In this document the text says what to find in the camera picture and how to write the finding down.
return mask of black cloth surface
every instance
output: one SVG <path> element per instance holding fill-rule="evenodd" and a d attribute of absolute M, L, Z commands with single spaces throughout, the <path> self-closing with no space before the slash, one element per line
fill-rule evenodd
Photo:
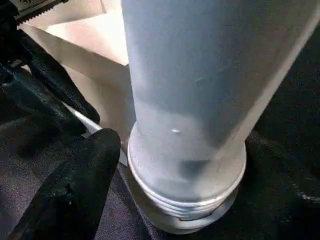
<path fill-rule="evenodd" d="M 119 165 L 97 240 L 320 239 L 320 29 L 295 61 L 246 141 L 247 168 L 231 209 L 189 235 L 152 226 Z M 0 93 L 0 240 L 41 182 L 79 140 L 15 107 Z"/>

